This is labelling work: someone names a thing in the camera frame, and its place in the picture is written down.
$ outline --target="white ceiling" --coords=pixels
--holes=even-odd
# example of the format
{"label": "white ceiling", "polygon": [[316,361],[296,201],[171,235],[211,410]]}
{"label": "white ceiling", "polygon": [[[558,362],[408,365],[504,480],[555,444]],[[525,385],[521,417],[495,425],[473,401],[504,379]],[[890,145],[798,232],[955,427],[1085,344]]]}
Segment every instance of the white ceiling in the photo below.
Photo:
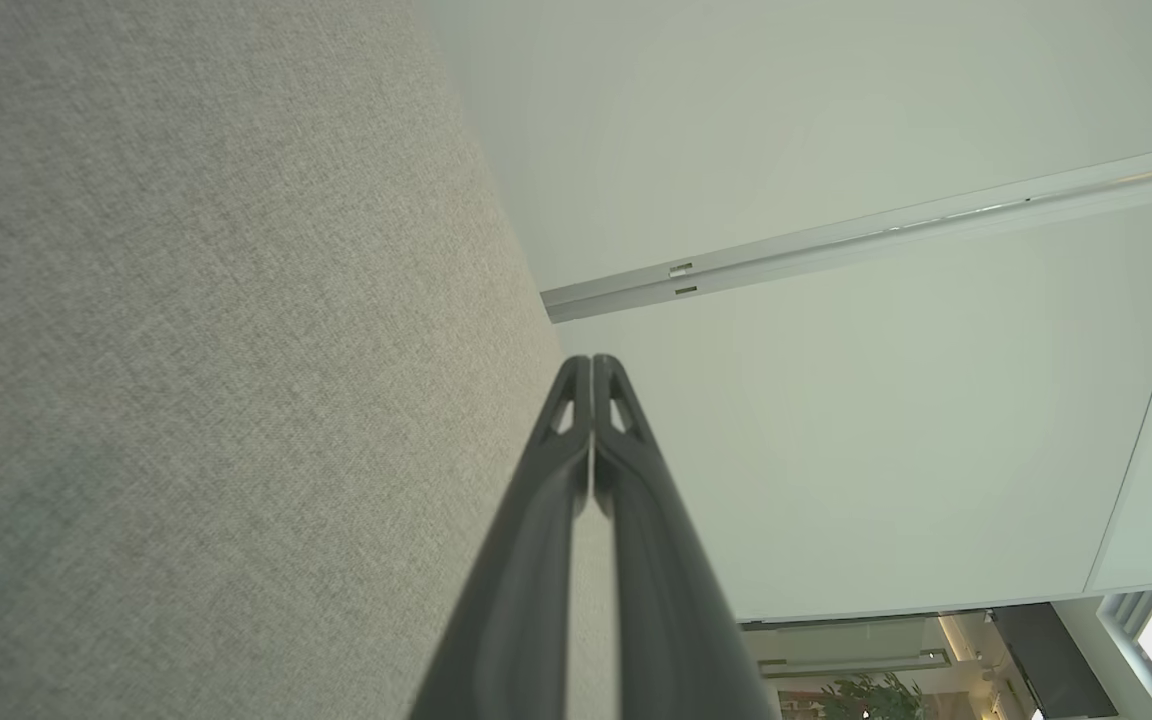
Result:
{"label": "white ceiling", "polygon": [[1152,151],[1152,3],[424,5],[541,290]]}
{"label": "white ceiling", "polygon": [[1076,594],[1152,388],[1152,205],[558,328],[626,364],[737,617]]}

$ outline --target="gray fabric couch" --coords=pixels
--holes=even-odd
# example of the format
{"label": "gray fabric couch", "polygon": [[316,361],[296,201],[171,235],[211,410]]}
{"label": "gray fabric couch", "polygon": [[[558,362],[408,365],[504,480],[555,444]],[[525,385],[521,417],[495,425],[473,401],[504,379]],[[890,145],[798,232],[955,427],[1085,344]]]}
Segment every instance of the gray fabric couch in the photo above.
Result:
{"label": "gray fabric couch", "polygon": [[407,1],[0,1],[0,717],[401,717],[559,359]]}

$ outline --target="potted plant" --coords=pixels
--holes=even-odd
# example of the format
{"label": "potted plant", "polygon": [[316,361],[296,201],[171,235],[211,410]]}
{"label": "potted plant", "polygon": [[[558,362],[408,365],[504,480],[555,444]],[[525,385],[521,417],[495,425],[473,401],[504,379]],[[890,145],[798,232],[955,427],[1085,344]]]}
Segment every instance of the potted plant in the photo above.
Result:
{"label": "potted plant", "polygon": [[826,720],[923,720],[923,691],[901,683],[895,673],[876,683],[869,675],[835,680],[820,688]]}

